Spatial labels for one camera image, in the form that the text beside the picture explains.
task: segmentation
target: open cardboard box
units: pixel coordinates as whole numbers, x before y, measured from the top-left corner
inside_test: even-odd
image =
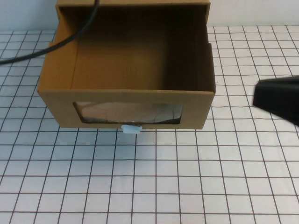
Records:
[[[54,43],[93,0],[58,0]],[[38,93],[62,127],[201,129],[215,95],[208,0],[101,0],[78,40],[48,54]]]

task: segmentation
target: table surface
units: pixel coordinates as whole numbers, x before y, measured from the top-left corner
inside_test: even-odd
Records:
[[[36,92],[44,58],[0,67],[0,223],[299,223],[298,129],[251,105],[258,80],[299,75],[299,26],[208,32],[203,130],[60,128]],[[0,57],[54,34],[0,32]]]

